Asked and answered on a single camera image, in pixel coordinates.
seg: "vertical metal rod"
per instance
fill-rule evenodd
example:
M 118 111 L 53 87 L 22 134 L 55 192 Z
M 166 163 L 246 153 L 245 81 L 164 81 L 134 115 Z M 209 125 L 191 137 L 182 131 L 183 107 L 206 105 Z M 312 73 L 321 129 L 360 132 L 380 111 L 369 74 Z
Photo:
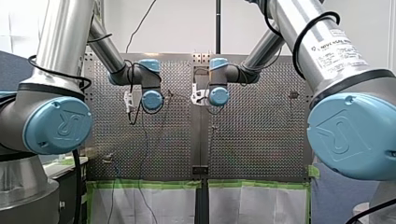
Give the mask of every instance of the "vertical metal rod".
M 216 54 L 221 54 L 221 0 L 216 0 Z

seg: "robot label sticker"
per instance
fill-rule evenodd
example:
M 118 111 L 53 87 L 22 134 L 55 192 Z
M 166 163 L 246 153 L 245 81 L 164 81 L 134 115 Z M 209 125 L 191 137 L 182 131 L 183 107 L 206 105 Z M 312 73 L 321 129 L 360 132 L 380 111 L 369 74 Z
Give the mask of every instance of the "robot label sticker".
M 332 29 L 330 30 L 330 33 L 332 33 L 332 36 L 346 36 L 344 31 L 338 29 Z
M 348 38 L 341 36 L 339 32 L 332 34 L 339 36 L 324 40 L 311 48 L 323 73 L 335 77 L 338 72 L 349 66 L 368 65 Z

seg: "black ring band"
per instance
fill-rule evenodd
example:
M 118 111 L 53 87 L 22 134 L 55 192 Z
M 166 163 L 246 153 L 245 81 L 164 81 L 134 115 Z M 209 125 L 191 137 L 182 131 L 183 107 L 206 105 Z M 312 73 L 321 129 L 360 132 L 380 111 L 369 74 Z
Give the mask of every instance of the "black ring band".
M 18 87 L 18 91 L 42 91 L 53 94 L 60 94 L 63 96 L 73 96 L 78 98 L 81 101 L 84 101 L 84 95 L 75 91 L 70 91 L 67 89 L 47 86 L 43 84 L 35 84 L 35 83 L 21 83 Z
M 310 21 L 297 36 L 296 42 L 294 44 L 292 59 L 293 59 L 294 69 L 296 70 L 297 74 L 303 79 L 305 79 L 304 74 L 303 72 L 301 72 L 300 66 L 298 65 L 298 53 L 300 50 L 300 46 L 303 43 L 303 39 L 305 35 L 311 30 L 311 28 L 314 27 L 319 21 L 331 20 L 329 16 L 334 16 L 336 18 L 336 23 L 337 24 L 340 23 L 341 21 L 340 15 L 338 15 L 336 12 L 328 11 L 314 18 L 312 21 Z
M 343 91 L 351 86 L 354 86 L 356 84 L 359 84 L 364 81 L 376 79 L 376 78 L 381 78 L 381 77 L 396 77 L 393 75 L 392 72 L 386 69 L 378 69 L 378 70 L 373 70 L 373 71 L 368 71 L 365 73 L 362 73 L 360 75 L 356 75 L 353 77 L 348 77 L 344 79 L 343 81 L 331 86 L 329 89 L 321 92 L 318 94 L 312 101 L 311 104 L 309 105 L 309 108 L 312 109 L 317 105 L 320 101 L 322 101 L 324 98 L 336 94 L 337 92 Z

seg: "metal pole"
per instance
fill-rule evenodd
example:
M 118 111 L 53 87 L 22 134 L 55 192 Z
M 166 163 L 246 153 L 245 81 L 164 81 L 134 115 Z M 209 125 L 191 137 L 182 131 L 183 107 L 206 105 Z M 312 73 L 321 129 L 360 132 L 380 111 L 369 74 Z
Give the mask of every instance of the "metal pole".
M 105 35 L 107 35 L 105 27 L 94 17 L 90 30 L 90 40 L 99 39 Z M 89 45 L 109 73 L 117 73 L 125 66 L 124 60 L 109 37 L 89 43 Z
M 216 54 L 221 54 L 221 0 L 216 0 Z
M 247 70 L 261 70 L 284 44 L 285 41 L 282 37 L 268 30 L 253 51 L 247 56 L 243 62 L 243 67 Z

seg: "blue plastic cover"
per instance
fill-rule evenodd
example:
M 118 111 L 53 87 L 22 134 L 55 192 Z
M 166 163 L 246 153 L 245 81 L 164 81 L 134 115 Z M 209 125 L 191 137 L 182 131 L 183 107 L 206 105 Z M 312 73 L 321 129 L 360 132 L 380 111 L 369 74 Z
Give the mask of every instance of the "blue plastic cover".
M 230 93 L 223 87 L 216 87 L 209 93 L 209 103 L 214 106 L 224 106 L 230 99 Z
M 142 96 L 142 104 L 148 110 L 156 110 L 163 104 L 163 96 L 157 91 L 146 91 Z
M 149 70 L 159 73 L 160 72 L 160 61 L 155 59 L 143 59 L 139 63 L 145 65 Z
M 331 169 L 362 180 L 396 179 L 396 106 L 362 93 L 337 93 L 308 118 L 309 143 Z
M 215 70 L 228 64 L 228 60 L 225 58 L 211 59 L 209 62 L 209 70 Z
M 23 141 L 36 154 L 64 154 L 84 142 L 91 126 L 87 105 L 74 97 L 58 97 L 32 113 L 23 129 Z

